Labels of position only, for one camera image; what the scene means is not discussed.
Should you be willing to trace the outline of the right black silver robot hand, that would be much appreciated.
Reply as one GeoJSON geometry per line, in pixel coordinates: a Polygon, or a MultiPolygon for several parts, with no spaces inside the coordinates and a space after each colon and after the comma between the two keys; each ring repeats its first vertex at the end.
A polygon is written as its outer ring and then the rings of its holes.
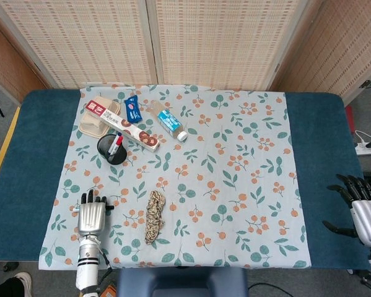
{"type": "Polygon", "coordinates": [[[352,175],[337,174],[344,183],[329,185],[327,189],[336,191],[349,207],[353,228],[340,228],[323,220],[323,225],[331,232],[358,238],[364,246],[371,248],[371,185],[364,179],[352,175]]]}

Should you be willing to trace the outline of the beige lunch box container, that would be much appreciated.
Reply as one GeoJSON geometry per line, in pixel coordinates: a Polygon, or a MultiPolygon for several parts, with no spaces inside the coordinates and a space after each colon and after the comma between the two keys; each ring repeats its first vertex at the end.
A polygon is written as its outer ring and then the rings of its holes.
{"type": "MultiPolygon", "coordinates": [[[[120,104],[116,101],[111,99],[107,99],[101,96],[96,96],[93,98],[93,101],[97,102],[98,104],[102,105],[103,107],[107,108],[109,111],[119,114],[120,113],[120,104]]],[[[92,116],[86,109],[84,108],[83,116],[81,117],[79,130],[88,136],[99,138],[105,135],[110,126],[105,124],[104,122],[98,120],[94,116],[92,116]]]]}

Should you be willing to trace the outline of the black mesh pen holder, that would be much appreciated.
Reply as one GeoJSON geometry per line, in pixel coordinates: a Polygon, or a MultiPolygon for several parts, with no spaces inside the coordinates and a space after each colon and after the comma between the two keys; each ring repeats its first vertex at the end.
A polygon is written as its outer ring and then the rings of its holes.
{"type": "Polygon", "coordinates": [[[118,150],[115,153],[110,153],[109,149],[113,144],[116,135],[107,134],[99,139],[97,143],[97,150],[99,154],[102,155],[106,161],[111,165],[119,165],[123,163],[127,158],[127,151],[124,148],[123,144],[118,147],[118,150]]]}

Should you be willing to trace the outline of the blue snack packet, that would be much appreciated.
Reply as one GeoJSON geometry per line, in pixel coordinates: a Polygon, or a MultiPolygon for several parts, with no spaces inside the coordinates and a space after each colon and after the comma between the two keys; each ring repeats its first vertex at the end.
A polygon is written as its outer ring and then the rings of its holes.
{"type": "Polygon", "coordinates": [[[131,124],[142,121],[141,112],[138,106],[138,97],[133,95],[124,101],[126,107],[127,121],[131,124]]]}

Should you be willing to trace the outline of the long red white cardboard box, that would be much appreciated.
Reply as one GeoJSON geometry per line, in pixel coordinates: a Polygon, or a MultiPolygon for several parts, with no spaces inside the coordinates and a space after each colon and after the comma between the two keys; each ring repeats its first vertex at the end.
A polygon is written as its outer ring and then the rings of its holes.
{"type": "Polygon", "coordinates": [[[160,142],[157,138],[131,124],[126,119],[121,118],[96,101],[89,101],[86,104],[85,109],[90,115],[101,120],[116,131],[122,133],[133,142],[137,142],[145,149],[151,152],[155,152],[158,149],[160,142]]]}

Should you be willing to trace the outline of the white shoe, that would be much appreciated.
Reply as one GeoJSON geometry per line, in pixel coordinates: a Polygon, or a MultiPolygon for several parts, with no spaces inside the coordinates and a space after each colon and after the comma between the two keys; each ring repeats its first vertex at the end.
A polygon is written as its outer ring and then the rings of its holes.
{"type": "Polygon", "coordinates": [[[27,272],[19,272],[14,278],[20,280],[24,287],[24,297],[32,297],[32,278],[27,272]]]}

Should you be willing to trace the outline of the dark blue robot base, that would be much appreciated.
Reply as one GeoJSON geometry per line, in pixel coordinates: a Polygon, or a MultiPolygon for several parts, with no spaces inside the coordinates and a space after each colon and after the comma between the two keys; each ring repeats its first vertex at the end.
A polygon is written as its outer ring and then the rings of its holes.
{"type": "Polygon", "coordinates": [[[233,267],[121,269],[116,297],[248,297],[247,274],[233,267]]]}

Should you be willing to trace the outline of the clear bottle with blue label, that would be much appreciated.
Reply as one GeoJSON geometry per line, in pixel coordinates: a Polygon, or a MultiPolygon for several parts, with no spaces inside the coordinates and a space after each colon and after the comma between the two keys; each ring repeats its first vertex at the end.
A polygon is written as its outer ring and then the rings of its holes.
{"type": "Polygon", "coordinates": [[[174,139],[180,142],[184,142],[187,139],[188,133],[169,108],[156,100],[152,100],[149,104],[149,111],[174,139]]]}

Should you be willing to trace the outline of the dark blue table cover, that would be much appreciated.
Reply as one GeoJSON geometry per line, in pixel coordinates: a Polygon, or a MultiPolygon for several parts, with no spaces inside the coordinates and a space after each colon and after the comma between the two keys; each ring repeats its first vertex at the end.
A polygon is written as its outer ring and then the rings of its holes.
{"type": "MultiPolygon", "coordinates": [[[[0,261],[39,258],[80,97],[78,90],[58,89],[25,97],[0,170],[0,261]]],[[[339,173],[362,176],[343,101],[332,93],[286,98],[312,267],[367,269],[367,248],[321,222],[351,222],[328,186],[339,173]]]]}

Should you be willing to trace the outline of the woven folding screen panel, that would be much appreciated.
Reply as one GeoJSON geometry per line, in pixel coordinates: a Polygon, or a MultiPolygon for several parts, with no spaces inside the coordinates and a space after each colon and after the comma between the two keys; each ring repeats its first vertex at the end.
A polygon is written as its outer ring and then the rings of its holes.
{"type": "Polygon", "coordinates": [[[325,0],[140,0],[159,84],[269,90],[325,0]]]}
{"type": "Polygon", "coordinates": [[[0,16],[0,90],[21,105],[33,90],[49,89],[51,84],[0,16]]]}
{"type": "Polygon", "coordinates": [[[302,0],[305,6],[270,90],[328,92],[345,105],[371,80],[371,0],[302,0]]]}
{"type": "Polygon", "coordinates": [[[0,0],[0,23],[51,87],[158,82],[145,0],[0,0]]]}

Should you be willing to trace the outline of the red capped marker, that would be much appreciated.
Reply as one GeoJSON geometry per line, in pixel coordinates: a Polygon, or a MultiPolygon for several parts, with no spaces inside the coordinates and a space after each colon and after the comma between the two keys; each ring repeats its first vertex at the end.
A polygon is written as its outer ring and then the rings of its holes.
{"type": "Polygon", "coordinates": [[[108,150],[108,153],[110,155],[114,155],[118,151],[119,147],[121,146],[122,141],[123,141],[122,136],[116,136],[114,141],[111,144],[110,149],[108,150]]]}

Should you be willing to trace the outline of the red flat object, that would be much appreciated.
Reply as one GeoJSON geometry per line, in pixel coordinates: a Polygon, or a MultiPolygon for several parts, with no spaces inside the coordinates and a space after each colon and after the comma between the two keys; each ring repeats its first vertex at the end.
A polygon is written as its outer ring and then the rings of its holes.
{"type": "Polygon", "coordinates": [[[352,107],[350,105],[348,105],[345,108],[345,111],[346,111],[347,123],[349,125],[349,130],[350,130],[351,134],[354,134],[355,133],[355,124],[354,124],[354,115],[353,115],[352,107]]]}

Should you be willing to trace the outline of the floral printed tablecloth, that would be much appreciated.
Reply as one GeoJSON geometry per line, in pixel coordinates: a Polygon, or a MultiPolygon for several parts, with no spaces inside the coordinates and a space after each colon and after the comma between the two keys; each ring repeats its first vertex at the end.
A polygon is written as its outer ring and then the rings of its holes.
{"type": "Polygon", "coordinates": [[[81,194],[93,189],[115,208],[100,235],[115,268],[153,266],[310,267],[290,135],[278,92],[197,85],[116,85],[81,90],[38,266],[74,270],[81,194]],[[137,95],[139,128],[160,142],[150,152],[125,140],[126,160],[107,163],[79,130],[85,105],[137,95]],[[174,139],[149,111],[169,108],[188,137],[174,139]]]}

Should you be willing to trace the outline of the white power strip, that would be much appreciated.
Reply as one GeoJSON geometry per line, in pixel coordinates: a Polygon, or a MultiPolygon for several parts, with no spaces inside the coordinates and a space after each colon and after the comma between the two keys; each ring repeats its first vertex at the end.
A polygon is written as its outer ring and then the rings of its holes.
{"type": "Polygon", "coordinates": [[[355,150],[357,156],[371,155],[371,147],[368,148],[366,142],[355,143],[355,150]]]}

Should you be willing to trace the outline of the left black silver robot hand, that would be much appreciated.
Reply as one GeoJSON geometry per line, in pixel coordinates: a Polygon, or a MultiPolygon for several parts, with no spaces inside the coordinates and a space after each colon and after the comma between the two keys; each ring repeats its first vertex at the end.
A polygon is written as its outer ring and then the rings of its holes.
{"type": "Polygon", "coordinates": [[[94,190],[81,195],[79,207],[78,233],[81,237],[99,236],[105,228],[107,212],[114,209],[107,201],[107,197],[95,196],[94,190]]]}

